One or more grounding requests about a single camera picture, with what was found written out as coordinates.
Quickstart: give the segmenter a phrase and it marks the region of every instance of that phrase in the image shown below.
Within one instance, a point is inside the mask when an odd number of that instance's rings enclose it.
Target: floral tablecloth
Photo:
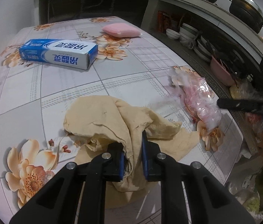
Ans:
[[[0,218],[8,223],[45,182],[73,161],[79,143],[62,128],[65,111],[80,96],[111,95],[133,106],[153,108],[169,95],[171,66],[190,66],[167,46],[142,31],[116,39],[102,32],[118,17],[81,19],[23,28],[0,55]],[[32,38],[92,41],[100,45],[89,71],[22,61],[18,48]],[[184,108],[164,104],[156,111],[196,130]],[[224,143],[217,152],[197,146],[180,162],[201,162],[223,184],[242,143],[228,111],[220,125]],[[108,209],[105,223],[160,223],[160,186],[143,199]]]

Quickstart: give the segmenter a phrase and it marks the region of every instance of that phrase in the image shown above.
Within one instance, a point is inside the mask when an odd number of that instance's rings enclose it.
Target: toothpaste box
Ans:
[[[34,60],[87,70],[95,60],[98,45],[58,39],[31,39],[19,48],[23,60]]]

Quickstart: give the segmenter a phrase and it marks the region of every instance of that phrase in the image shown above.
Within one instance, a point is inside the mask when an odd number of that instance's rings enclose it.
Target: silver bolt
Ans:
[[[202,165],[201,165],[201,163],[199,163],[198,161],[194,161],[194,162],[192,162],[192,166],[193,166],[194,168],[196,168],[196,169],[199,169]]]
[[[111,158],[111,154],[108,153],[108,152],[105,152],[105,153],[103,153],[103,154],[101,155],[101,157],[102,157],[103,159],[110,159],[110,158]]]
[[[166,155],[166,154],[164,154],[164,153],[162,153],[162,152],[160,152],[160,153],[159,153],[159,154],[157,154],[156,156],[157,156],[157,158],[158,158],[158,159],[161,159],[161,160],[163,160],[163,159],[165,159],[165,158],[166,158],[166,156],[167,156],[167,155]]]
[[[74,169],[75,168],[75,163],[74,162],[69,162],[68,164],[66,164],[66,168],[67,169]]]

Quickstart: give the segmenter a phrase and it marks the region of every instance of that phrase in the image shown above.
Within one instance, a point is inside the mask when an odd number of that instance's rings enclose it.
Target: pink soap bar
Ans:
[[[141,32],[125,23],[116,23],[109,24],[103,27],[103,31],[114,37],[123,38],[123,37],[137,37]]]

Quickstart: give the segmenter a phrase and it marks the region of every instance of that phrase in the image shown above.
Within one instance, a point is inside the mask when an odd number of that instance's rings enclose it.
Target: black pot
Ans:
[[[263,27],[263,12],[253,0],[229,0],[229,12],[243,21],[257,34]]]

